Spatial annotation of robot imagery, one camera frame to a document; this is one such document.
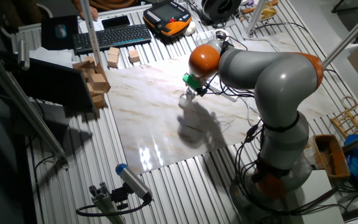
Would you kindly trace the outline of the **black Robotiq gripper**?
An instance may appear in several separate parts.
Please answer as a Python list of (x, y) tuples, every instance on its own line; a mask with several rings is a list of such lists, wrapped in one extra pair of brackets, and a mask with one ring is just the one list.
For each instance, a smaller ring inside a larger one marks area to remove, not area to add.
[(205, 96), (209, 89), (209, 85), (206, 82), (196, 82), (194, 84), (194, 91), (198, 96)]

